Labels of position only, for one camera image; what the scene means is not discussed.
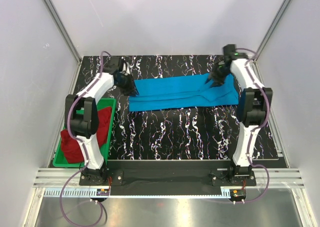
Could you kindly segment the blue t shirt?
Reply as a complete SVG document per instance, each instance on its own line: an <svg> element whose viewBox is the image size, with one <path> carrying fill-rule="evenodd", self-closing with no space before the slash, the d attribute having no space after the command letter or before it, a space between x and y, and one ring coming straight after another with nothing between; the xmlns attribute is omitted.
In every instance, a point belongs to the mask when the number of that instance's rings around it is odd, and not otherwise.
<svg viewBox="0 0 320 227"><path fill-rule="evenodd" d="M129 111L146 112L189 107L232 106L239 103L234 77L228 75L222 86L211 87L209 74L136 80L139 95L129 98Z"/></svg>

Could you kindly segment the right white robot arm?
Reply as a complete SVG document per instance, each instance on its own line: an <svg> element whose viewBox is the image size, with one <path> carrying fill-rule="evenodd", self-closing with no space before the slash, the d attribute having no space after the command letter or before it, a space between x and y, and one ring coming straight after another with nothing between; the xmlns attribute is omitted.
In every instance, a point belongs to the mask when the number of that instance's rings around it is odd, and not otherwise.
<svg viewBox="0 0 320 227"><path fill-rule="evenodd" d="M250 66L251 58L246 48L227 44L222 48L223 59L216 63L206 82L211 88L225 85L228 76L233 76L240 87L236 118L239 135L231 164L222 180L231 185L243 185L254 177L253 152L259 131L267 124L273 90L265 87Z"/></svg>

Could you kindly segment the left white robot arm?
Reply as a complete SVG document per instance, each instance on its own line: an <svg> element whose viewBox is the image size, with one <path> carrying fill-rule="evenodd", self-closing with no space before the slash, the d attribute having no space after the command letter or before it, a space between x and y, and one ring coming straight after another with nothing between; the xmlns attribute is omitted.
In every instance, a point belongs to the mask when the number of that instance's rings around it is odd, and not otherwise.
<svg viewBox="0 0 320 227"><path fill-rule="evenodd" d="M77 94L69 94L65 98L64 124L69 136L79 144L84 157L81 174L97 185L103 185L108 180L106 161L97 139L97 103L113 87L118 87L124 96L139 95L125 58L111 56L104 65L104 57L101 56L100 69L93 80Z"/></svg>

